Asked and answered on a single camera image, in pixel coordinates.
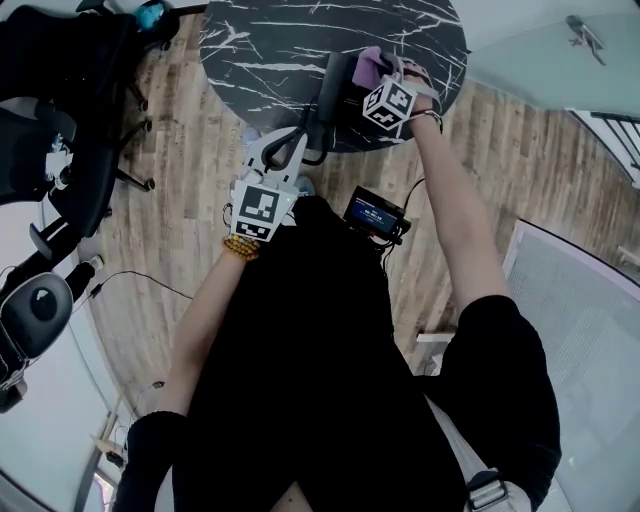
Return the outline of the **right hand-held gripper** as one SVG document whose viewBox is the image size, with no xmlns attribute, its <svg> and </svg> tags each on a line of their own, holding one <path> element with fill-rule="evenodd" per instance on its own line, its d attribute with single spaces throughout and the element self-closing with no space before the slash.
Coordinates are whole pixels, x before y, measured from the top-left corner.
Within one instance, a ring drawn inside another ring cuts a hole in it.
<svg viewBox="0 0 640 512">
<path fill-rule="evenodd" d="M 432 86 L 404 80 L 402 58 L 389 53 L 379 55 L 382 70 L 378 86 L 363 100 L 362 116 L 380 128 L 401 130 L 406 122 L 431 117 L 442 127 L 441 101 Z"/>
</svg>

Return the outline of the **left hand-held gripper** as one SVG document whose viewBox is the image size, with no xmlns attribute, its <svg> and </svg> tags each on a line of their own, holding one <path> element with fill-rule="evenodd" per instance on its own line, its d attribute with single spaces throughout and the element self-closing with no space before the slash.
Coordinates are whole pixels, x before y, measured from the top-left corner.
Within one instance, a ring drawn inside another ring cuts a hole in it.
<svg viewBox="0 0 640 512">
<path fill-rule="evenodd" d="M 306 132 L 296 134 L 283 169 L 268 169 L 272 157 L 292 138 L 292 127 L 280 128 L 258 138 L 248 148 L 244 174 L 232 192 L 232 235 L 268 242 L 295 205 L 300 195 L 295 181 L 306 150 Z"/>
</svg>

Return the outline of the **person's right hand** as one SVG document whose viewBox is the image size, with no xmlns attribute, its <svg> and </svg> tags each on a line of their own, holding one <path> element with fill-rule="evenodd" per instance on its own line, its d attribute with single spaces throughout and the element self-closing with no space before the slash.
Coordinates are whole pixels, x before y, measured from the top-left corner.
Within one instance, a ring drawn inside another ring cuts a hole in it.
<svg viewBox="0 0 640 512">
<path fill-rule="evenodd" d="M 401 58 L 400 62 L 403 67 L 402 73 L 405 81 L 432 86 L 431 77 L 425 68 L 408 58 Z"/>
</svg>

